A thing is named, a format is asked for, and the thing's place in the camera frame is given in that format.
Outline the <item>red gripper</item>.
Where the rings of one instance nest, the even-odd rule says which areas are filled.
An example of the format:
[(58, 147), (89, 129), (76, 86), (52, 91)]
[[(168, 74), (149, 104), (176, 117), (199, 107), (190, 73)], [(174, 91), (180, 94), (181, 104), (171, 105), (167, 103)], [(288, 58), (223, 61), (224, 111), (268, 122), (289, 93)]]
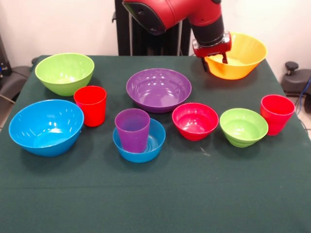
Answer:
[(192, 48), (193, 48), (194, 54), (197, 57), (201, 58), (202, 65), (203, 65), (205, 72), (209, 72), (208, 64), (204, 58), (206, 56), (213, 56), (213, 55), (221, 54), (223, 56), (222, 63), (228, 64), (226, 52), (230, 51), (232, 48), (231, 34), (230, 32), (225, 32), (224, 35), (221, 37), (221, 40), (219, 43), (212, 45), (212, 46), (207, 46), (207, 47), (203, 47), (199, 45), (197, 40), (193, 39)]

